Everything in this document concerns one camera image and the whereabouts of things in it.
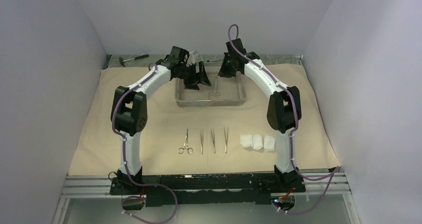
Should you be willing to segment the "silver haemostat clamp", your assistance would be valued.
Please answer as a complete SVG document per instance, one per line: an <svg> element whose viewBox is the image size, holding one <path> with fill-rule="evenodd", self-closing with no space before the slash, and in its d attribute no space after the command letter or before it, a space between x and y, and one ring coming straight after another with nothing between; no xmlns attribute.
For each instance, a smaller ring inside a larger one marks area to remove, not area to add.
<svg viewBox="0 0 422 224"><path fill-rule="evenodd" d="M210 92L209 92L210 96L214 96L214 97L220 96L220 92L218 91L218 79L219 79L219 77L216 76L216 79L214 81L213 89L210 90Z"/></svg>
<svg viewBox="0 0 422 224"><path fill-rule="evenodd" d="M178 149L179 154L187 153L193 154L193 148L189 147L189 129L187 128L185 141L182 147Z"/></svg>

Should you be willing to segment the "silver forceps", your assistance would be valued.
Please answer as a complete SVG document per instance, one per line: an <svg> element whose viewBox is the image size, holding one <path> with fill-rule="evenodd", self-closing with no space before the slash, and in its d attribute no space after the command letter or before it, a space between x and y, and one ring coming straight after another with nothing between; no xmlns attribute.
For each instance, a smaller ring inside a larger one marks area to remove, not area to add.
<svg viewBox="0 0 422 224"><path fill-rule="evenodd" d="M229 135L229 128L224 128L224 141L225 141L225 153L228 151L228 135Z"/></svg>
<svg viewBox="0 0 422 224"><path fill-rule="evenodd" d="M203 155L204 151L204 131L200 130L200 144L201 144L201 155Z"/></svg>
<svg viewBox="0 0 422 224"><path fill-rule="evenodd" d="M211 140L212 140L213 152L216 153L215 131L213 128L211 129Z"/></svg>

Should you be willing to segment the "beige wrapping cloth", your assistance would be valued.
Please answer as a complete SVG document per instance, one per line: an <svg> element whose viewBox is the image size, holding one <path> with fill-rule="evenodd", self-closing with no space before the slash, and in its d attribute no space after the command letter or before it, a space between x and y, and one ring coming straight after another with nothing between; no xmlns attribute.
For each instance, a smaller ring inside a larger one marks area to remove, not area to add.
<svg viewBox="0 0 422 224"><path fill-rule="evenodd" d="M323 127L315 93L302 66L270 65L282 82L300 90L302 118L295 133L295 161L300 169L325 169L339 165ZM112 131L110 114L114 91L147 73L147 68L108 68L101 72L90 111L85 120L69 175L106 175L120 166L121 144ZM244 78L246 101L233 107L182 108L175 101L175 83L169 82L148 99L148 120L140 136L143 175L210 174L273 171L275 152L245 149L241 134L275 136L267 121L268 98L249 78ZM229 128L225 153L224 128ZM187 128L193 154L179 154ZM215 131L213 152L211 129ZM204 131L201 155L200 130Z"/></svg>

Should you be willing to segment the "white gauze pad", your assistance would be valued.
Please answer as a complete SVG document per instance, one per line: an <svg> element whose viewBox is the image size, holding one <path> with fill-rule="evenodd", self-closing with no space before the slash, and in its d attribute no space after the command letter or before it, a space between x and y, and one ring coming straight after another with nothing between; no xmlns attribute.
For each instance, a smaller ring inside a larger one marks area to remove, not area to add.
<svg viewBox="0 0 422 224"><path fill-rule="evenodd" d="M249 148L252 146L253 137L252 134L241 134L240 135L240 145L243 148Z"/></svg>
<svg viewBox="0 0 422 224"><path fill-rule="evenodd" d="M260 150L264 147L263 137L259 134L252 135L252 148L253 150Z"/></svg>

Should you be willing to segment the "black-handled claw hammer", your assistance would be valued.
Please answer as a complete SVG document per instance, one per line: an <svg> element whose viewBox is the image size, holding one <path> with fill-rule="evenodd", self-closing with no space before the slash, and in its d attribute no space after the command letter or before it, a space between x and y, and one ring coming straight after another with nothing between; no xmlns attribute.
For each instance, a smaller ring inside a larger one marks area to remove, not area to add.
<svg viewBox="0 0 422 224"><path fill-rule="evenodd" d="M136 57L129 58L129 59L123 59L122 57L119 57L118 61L119 61L121 66L126 67L127 63L129 63L131 61L135 61L135 60L139 60L139 59L145 59L145 58L148 58L148 57L149 57L149 54L144 54L144 55L136 56Z"/></svg>

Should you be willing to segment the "white gauze square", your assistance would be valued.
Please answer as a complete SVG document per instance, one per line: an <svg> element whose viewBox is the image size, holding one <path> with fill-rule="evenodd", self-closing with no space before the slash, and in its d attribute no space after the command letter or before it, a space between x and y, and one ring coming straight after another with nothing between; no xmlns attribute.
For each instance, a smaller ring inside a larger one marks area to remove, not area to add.
<svg viewBox="0 0 422 224"><path fill-rule="evenodd" d="M270 135L266 135L264 137L264 151L265 152L272 152L275 150L276 139Z"/></svg>

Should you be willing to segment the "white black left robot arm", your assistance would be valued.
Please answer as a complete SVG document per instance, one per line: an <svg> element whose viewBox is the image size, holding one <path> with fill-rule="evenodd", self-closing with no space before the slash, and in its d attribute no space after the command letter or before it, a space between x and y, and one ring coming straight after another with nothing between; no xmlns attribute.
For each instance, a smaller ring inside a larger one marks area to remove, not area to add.
<svg viewBox="0 0 422 224"><path fill-rule="evenodd" d="M201 55L174 46L165 58L149 64L144 77L115 90L110 119L112 131L121 141L117 178L130 194L139 193L143 187L140 135L148 120L148 98L173 79L182 80L190 90L198 90L200 84L211 86Z"/></svg>

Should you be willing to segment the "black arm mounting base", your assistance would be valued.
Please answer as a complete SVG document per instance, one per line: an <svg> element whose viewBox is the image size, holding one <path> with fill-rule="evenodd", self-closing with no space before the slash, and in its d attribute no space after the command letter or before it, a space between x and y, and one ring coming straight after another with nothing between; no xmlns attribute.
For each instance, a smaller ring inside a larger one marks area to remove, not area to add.
<svg viewBox="0 0 422 224"><path fill-rule="evenodd" d="M143 195L147 207L160 207L178 203L220 204L254 203L269 204L277 194L304 193L305 182L300 177L287 186L276 183L273 172L220 173L193 175L143 175L140 186L130 185L110 178L112 196Z"/></svg>

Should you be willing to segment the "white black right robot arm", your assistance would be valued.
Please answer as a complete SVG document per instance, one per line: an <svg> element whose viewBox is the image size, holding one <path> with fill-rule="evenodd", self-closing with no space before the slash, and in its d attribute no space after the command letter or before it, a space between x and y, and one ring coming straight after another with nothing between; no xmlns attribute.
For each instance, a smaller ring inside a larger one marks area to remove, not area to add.
<svg viewBox="0 0 422 224"><path fill-rule="evenodd" d="M241 73L250 78L269 99L267 121L275 130L274 185L285 192L300 180L294 158L294 138L301 118L300 92L296 86L289 87L278 79L254 52L246 52L241 39L226 43L223 63L218 76L231 78Z"/></svg>

